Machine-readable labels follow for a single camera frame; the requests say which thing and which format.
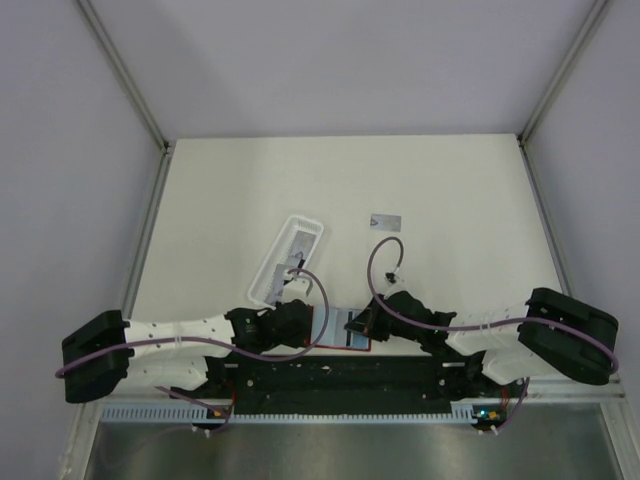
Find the red leather card holder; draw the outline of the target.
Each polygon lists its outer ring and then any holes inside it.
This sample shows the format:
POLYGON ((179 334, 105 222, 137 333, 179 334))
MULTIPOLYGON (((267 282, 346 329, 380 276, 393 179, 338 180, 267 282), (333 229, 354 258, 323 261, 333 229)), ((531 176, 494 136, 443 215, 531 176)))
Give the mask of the red leather card holder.
POLYGON ((309 341, 316 341, 318 348, 369 352, 371 347, 369 351, 352 350, 347 347, 347 332, 344 330, 344 326, 350 310, 355 309, 330 307, 327 326, 324 334, 320 336, 325 320, 325 308, 323 305, 314 306, 309 341))

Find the silver magnetic stripe card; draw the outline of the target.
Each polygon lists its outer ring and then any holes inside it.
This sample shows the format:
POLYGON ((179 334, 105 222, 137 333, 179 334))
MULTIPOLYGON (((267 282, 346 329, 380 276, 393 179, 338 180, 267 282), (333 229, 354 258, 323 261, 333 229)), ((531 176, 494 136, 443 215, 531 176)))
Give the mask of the silver magnetic stripe card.
POLYGON ((344 330, 347 332, 347 347, 352 350, 369 351, 370 339, 365 335, 365 321, 361 319, 361 310, 350 310, 344 330))

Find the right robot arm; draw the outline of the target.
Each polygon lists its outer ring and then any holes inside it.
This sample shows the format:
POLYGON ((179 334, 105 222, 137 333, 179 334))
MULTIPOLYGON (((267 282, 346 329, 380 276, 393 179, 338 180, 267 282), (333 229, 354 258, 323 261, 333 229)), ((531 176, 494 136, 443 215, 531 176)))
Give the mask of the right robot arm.
POLYGON ((345 329, 376 342, 398 337, 434 358, 465 361, 467 384, 481 396, 519 379, 554 374, 601 386, 619 366, 618 320, 549 288, 483 314, 434 311, 408 291, 395 290, 373 297, 345 329))

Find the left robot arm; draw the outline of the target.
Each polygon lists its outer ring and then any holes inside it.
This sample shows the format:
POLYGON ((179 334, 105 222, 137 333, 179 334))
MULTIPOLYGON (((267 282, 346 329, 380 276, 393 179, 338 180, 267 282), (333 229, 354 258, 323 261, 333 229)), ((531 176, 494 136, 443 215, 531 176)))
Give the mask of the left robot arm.
POLYGON ((226 387, 229 354, 262 359, 280 346, 308 349, 313 313, 301 300, 178 322, 145 323, 108 310, 62 341, 56 377, 70 404, 156 386, 212 397, 226 387))

